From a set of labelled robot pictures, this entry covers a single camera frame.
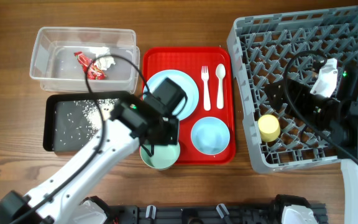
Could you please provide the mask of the yellow cup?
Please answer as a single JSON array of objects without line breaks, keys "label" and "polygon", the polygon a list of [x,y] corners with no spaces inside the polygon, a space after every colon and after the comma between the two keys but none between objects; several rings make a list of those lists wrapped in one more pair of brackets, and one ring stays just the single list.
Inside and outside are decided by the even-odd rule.
[{"label": "yellow cup", "polygon": [[265,114],[259,118],[258,128],[261,140],[264,142],[272,142],[280,135],[280,123],[278,119],[271,114]]}]

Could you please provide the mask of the light blue plate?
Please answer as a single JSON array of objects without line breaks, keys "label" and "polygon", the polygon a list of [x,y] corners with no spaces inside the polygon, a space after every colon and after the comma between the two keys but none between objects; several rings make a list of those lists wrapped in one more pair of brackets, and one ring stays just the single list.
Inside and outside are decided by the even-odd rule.
[{"label": "light blue plate", "polygon": [[161,84],[164,79],[169,78],[179,85],[187,95],[187,102],[182,99],[180,104],[175,108],[173,114],[181,121],[189,117],[196,109],[199,102],[199,91],[195,81],[186,73],[179,70],[163,70],[151,76],[147,81],[150,90],[154,90]]}]

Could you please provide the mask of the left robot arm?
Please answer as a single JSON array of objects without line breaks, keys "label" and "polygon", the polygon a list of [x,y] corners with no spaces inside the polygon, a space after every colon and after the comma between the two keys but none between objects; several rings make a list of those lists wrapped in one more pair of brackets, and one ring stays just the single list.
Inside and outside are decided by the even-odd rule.
[{"label": "left robot arm", "polygon": [[70,223],[95,185],[144,144],[175,144],[173,114],[185,91],[169,78],[144,98],[124,92],[101,129],[58,172],[25,195],[10,191],[0,201],[0,223]]}]

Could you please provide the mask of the rice and food scraps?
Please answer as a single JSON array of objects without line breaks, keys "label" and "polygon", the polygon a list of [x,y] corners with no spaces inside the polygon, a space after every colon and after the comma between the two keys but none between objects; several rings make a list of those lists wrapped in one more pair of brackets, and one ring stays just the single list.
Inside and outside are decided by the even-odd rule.
[{"label": "rice and food scraps", "polygon": [[53,146],[56,151],[81,149],[110,117],[116,99],[61,101],[55,106]]}]

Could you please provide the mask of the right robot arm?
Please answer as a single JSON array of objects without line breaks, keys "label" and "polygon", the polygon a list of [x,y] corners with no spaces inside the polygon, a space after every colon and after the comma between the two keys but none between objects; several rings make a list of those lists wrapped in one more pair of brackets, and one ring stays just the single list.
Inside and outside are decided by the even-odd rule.
[{"label": "right robot arm", "polygon": [[292,99],[285,113],[318,131],[329,131],[345,186],[345,222],[358,223],[358,66],[345,67],[334,98],[314,94],[310,87],[293,80],[265,87],[272,108],[279,110]]}]

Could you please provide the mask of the red snack wrapper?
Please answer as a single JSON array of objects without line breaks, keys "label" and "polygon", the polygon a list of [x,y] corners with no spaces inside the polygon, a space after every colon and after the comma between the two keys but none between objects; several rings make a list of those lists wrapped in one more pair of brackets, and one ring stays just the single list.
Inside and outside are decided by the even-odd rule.
[{"label": "red snack wrapper", "polygon": [[87,75],[89,80],[104,80],[106,78],[105,73],[99,69],[92,59],[88,58],[83,52],[75,52],[74,56],[82,66],[83,71]]}]

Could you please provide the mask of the white napkin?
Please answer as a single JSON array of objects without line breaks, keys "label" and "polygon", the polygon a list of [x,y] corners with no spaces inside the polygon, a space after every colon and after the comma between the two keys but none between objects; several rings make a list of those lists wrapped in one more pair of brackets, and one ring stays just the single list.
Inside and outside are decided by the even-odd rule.
[{"label": "white napkin", "polygon": [[95,57],[98,58],[95,62],[95,65],[100,70],[107,70],[111,65],[115,65],[116,62],[110,54],[108,47],[92,47],[89,51],[95,54]]}]

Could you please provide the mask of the light blue bowl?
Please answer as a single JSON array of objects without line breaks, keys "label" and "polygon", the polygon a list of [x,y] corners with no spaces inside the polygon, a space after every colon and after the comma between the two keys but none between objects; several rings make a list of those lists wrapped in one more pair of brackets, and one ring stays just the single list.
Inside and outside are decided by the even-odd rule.
[{"label": "light blue bowl", "polygon": [[199,119],[191,129],[191,142],[202,154],[215,156],[226,150],[231,140],[227,125],[215,117]]}]

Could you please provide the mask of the green bowl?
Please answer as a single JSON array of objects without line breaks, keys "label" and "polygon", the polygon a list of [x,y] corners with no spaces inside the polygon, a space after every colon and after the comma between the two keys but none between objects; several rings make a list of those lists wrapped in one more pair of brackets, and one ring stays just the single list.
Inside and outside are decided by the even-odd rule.
[{"label": "green bowl", "polygon": [[147,166],[157,170],[165,170],[176,163],[180,156],[180,151],[179,143],[176,145],[154,146],[154,154],[149,156],[147,151],[141,147],[140,156]]}]

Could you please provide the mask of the white plastic fork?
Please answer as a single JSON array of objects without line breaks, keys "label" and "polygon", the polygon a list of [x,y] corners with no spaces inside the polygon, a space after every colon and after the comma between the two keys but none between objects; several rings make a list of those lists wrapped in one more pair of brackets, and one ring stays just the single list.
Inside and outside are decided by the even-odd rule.
[{"label": "white plastic fork", "polygon": [[209,96],[209,71],[207,66],[201,67],[201,79],[203,81],[203,106],[205,111],[209,111],[211,109],[211,101]]}]

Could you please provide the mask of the white plastic spoon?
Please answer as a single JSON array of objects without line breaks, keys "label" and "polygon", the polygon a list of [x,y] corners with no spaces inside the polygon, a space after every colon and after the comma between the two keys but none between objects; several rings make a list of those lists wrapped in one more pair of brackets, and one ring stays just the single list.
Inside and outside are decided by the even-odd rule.
[{"label": "white plastic spoon", "polygon": [[226,69],[223,64],[219,64],[216,67],[216,76],[218,78],[218,94],[216,106],[218,109],[223,109],[224,107],[224,94],[223,94],[223,79],[226,76]]}]

